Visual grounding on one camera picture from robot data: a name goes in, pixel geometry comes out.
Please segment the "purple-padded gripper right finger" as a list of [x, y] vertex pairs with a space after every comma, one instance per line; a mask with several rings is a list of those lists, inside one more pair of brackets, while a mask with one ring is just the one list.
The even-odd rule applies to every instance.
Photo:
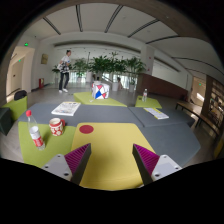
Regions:
[[181, 170], [181, 167], [168, 155], [159, 156], [137, 144], [133, 145], [132, 154], [139, 169], [143, 185], [148, 185]]

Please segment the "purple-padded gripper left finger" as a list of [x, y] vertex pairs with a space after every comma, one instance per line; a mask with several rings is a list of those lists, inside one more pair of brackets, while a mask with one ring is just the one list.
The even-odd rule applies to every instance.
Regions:
[[66, 155], [57, 154], [42, 169], [79, 185], [91, 155], [91, 144], [83, 145]]

